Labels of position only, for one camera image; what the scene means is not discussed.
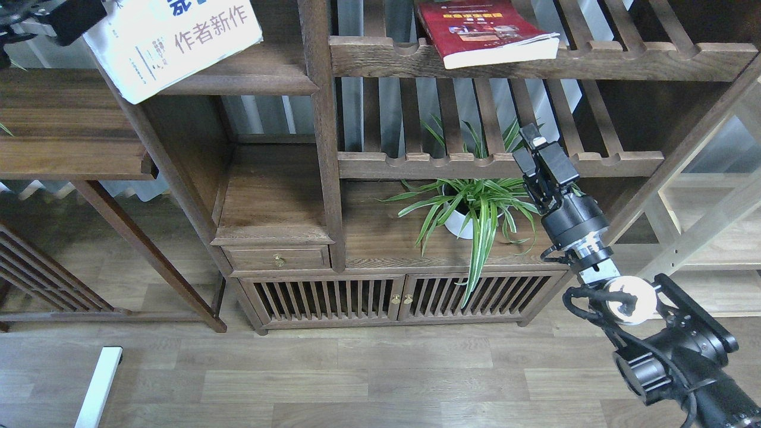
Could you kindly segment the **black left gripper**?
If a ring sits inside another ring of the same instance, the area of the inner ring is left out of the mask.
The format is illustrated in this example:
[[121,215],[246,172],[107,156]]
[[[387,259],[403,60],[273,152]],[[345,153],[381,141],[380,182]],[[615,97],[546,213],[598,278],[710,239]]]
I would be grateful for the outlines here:
[[101,1],[63,1],[52,7],[44,5],[36,11],[38,21],[49,25],[52,40],[59,46],[69,46],[107,16]]

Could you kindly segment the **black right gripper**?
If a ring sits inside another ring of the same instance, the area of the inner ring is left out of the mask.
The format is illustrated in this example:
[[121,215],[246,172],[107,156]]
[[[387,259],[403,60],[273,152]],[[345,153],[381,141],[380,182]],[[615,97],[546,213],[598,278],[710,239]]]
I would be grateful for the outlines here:
[[603,262],[611,249],[601,235],[609,227],[597,202],[574,192],[579,173],[557,141],[547,143],[536,124],[519,130],[525,147],[513,157],[521,168],[525,187],[541,215],[552,241],[541,259],[555,262]]

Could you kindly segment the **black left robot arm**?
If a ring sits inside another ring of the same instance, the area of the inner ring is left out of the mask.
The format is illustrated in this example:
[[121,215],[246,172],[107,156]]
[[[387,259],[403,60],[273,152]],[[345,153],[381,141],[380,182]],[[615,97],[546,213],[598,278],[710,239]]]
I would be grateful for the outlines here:
[[107,16],[103,1],[2,1],[1,67],[11,67],[8,44],[46,36],[69,46]]

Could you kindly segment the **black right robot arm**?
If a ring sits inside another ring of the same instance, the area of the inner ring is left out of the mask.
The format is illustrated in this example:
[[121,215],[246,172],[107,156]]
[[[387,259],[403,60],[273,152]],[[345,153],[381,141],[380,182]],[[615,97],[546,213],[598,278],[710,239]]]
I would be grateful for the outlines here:
[[[734,336],[668,275],[647,281],[620,274],[602,241],[609,223],[597,201],[574,186],[579,174],[562,146],[534,124],[520,133],[525,145],[514,159],[552,242],[542,259],[578,276],[564,306],[606,333],[630,390],[646,405],[678,402],[685,427],[758,427],[758,404],[724,371],[738,350]],[[562,256],[552,257],[555,251]]]

